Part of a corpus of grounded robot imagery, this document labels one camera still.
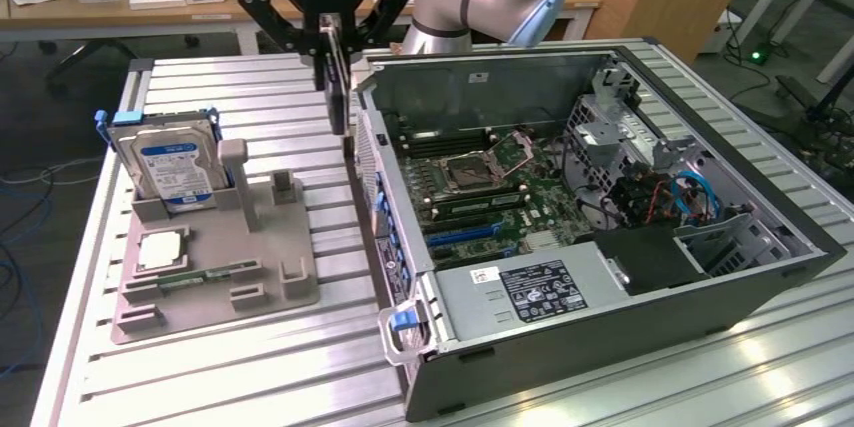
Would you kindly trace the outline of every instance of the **aluminum extrusion table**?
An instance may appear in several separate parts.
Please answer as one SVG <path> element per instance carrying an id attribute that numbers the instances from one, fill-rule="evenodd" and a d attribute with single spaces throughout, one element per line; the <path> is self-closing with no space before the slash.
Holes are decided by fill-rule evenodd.
<path id="1" fill-rule="evenodd" d="M 626 46 L 833 237 L 853 245 L 851 204 L 661 46 L 639 40 Z M 108 153 L 33 425 L 406 425 L 396 372 L 378 336 L 340 143 L 310 78 L 292 56 L 156 61 L 151 70 L 128 75 L 122 109 L 215 106 L 224 136 L 248 141 L 248 174 L 298 172 L 307 186 L 320 302 L 114 345 L 131 182 Z M 675 118 L 649 96 L 642 108 L 666 134 L 677 133 Z M 849 254 L 730 331 L 419 425 L 849 424 L 851 319 Z"/>

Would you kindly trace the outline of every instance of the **blue cable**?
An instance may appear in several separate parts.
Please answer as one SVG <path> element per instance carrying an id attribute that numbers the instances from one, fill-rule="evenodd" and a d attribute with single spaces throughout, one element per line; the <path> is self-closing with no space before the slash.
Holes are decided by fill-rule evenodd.
<path id="1" fill-rule="evenodd" d="M 679 172 L 674 176 L 673 182 L 670 183 L 670 192 L 673 193 L 673 196 L 677 199 L 677 207 L 679 207 L 679 210 L 685 212 L 687 215 L 691 215 L 691 209 L 689 208 L 687 204 L 682 200 L 682 195 L 681 195 L 682 193 L 679 192 L 679 184 L 677 183 L 677 179 L 691 179 L 697 181 L 697 183 L 703 188 L 703 191 L 706 192 L 706 196 L 709 197 L 709 200 L 711 202 L 711 206 L 714 208 L 714 213 L 715 213 L 715 219 L 721 217 L 721 204 L 718 203 L 718 197 L 715 196 L 714 190 L 711 190 L 711 184 L 709 183 L 709 181 L 702 175 L 699 175 L 697 172 L 693 172 L 690 170 L 683 170 L 682 172 Z"/>
<path id="2" fill-rule="evenodd" d="M 5 368 L 5 370 L 0 372 L 0 380 L 3 380 L 15 371 L 15 369 L 21 364 L 24 364 L 27 360 L 29 360 L 29 358 L 39 352 L 39 349 L 41 348 L 43 332 L 41 332 L 41 308 L 39 307 L 39 303 L 36 302 L 36 296 L 32 291 L 29 278 L 13 263 L 0 262 L 0 265 L 8 268 L 17 275 L 17 278 L 20 279 L 21 287 L 24 289 L 24 294 L 27 295 L 27 300 L 29 301 L 29 307 L 32 308 L 32 311 L 36 315 L 36 341 L 33 342 L 32 347 L 29 347 L 29 350 L 24 353 L 21 358 L 17 359 L 17 362 L 9 365 Z"/>
<path id="3" fill-rule="evenodd" d="M 8 189 L 4 189 L 1 187 L 0 187 L 0 193 L 11 195 L 12 197 L 19 197 L 19 198 L 41 199 L 41 197 L 43 197 L 41 194 L 31 194 L 28 192 L 16 192 L 13 190 L 8 190 Z M 20 242 L 27 237 L 29 237 L 32 234 L 35 234 L 39 231 L 39 229 L 41 229 L 41 227 L 44 225 L 44 222 L 48 220 L 48 217 L 51 216 L 51 211 L 53 209 L 53 204 L 52 204 L 49 198 L 44 199 L 43 204 L 44 204 L 44 209 L 41 210 L 41 217 L 39 218 L 36 223 L 33 225 L 31 225 L 27 229 L 24 229 L 24 231 L 20 232 L 15 237 L 12 237 L 9 239 L 4 239 L 3 240 L 4 244 L 9 245 L 9 244 L 13 244 L 16 242 Z"/>

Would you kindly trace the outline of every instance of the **floor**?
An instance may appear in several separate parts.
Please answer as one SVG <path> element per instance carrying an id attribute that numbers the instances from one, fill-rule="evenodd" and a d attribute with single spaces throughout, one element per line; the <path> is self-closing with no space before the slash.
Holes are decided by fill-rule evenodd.
<path id="1" fill-rule="evenodd" d="M 746 13 L 755 1 L 734 0 L 733 9 Z M 773 23 L 790 1 L 775 1 L 762 25 Z M 789 38 L 789 59 L 773 58 L 762 67 L 763 72 L 771 77 L 779 74 L 795 76 L 815 95 L 823 95 L 827 86 L 813 79 L 853 34 L 854 21 L 823 5 L 814 5 Z M 763 35 L 758 28 L 745 48 L 749 49 Z M 194 49 L 184 46 L 182 37 L 136 39 L 128 41 L 128 45 L 142 57 L 150 58 L 239 53 L 234 36 L 216 34 L 200 38 L 202 45 Z M 76 158 L 103 155 L 104 144 L 95 133 L 92 116 L 96 110 L 112 110 L 119 103 L 127 62 L 112 51 L 99 52 L 67 73 L 64 82 L 68 95 L 55 99 L 45 92 L 41 78 L 53 63 L 77 45 L 75 42 L 61 42 L 55 55 L 43 55 L 35 44 L 23 43 L 15 54 L 0 61 L 0 171 L 55 165 Z M 0 45 L 0 52 L 8 52 L 11 47 Z M 731 95 L 762 80 L 757 74 L 731 66 L 715 55 L 698 58 L 694 68 L 725 95 Z M 741 96 L 739 102 L 769 113 L 782 112 L 786 101 L 774 96 L 774 90 L 774 85 L 757 89 Z M 854 85 L 849 86 L 839 106 L 846 109 L 854 107 Z M 56 180 L 87 178 L 96 175 L 98 168 L 98 163 L 68 168 L 57 173 Z M 17 175 L 32 174 L 29 171 Z M 0 225 L 8 224 L 32 205 L 29 202 L 35 201 L 33 198 L 23 199 L 21 195 L 39 196 L 45 187 L 40 182 L 25 186 L 0 184 L 0 188 L 13 190 L 17 194 L 4 195 L 4 191 L 0 191 Z M 51 194 L 52 212 L 40 229 L 20 242 L 9 244 L 33 287 L 43 317 L 43 339 L 23 367 L 0 378 L 3 426 L 16 427 L 27 425 L 29 421 L 94 189 L 95 182 L 56 186 Z M 27 225 L 32 225 L 39 216 L 31 217 L 31 224 Z M 20 230 L 11 231 L 3 237 L 4 241 L 16 232 Z M 11 293 L 11 288 L 0 290 L 0 312 L 11 302 Z M 21 297 L 15 309 L 0 320 L 0 372 L 32 346 L 37 336 L 35 319 L 33 310 L 27 305 L 25 297 Z"/>

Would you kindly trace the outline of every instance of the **gray fixture holder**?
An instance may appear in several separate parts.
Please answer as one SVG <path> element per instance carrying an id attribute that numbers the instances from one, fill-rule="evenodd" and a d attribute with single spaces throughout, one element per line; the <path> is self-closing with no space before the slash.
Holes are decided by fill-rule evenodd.
<path id="1" fill-rule="evenodd" d="M 170 215 L 160 199 L 134 201 L 111 336 L 118 344 L 318 302 L 302 183 L 278 171 L 250 184 L 247 158 L 244 140 L 219 142 L 234 187 L 214 192 L 215 208 Z M 147 237 L 170 233 L 167 246 L 143 247 Z M 167 248 L 172 260 L 146 265 L 142 251 Z"/>

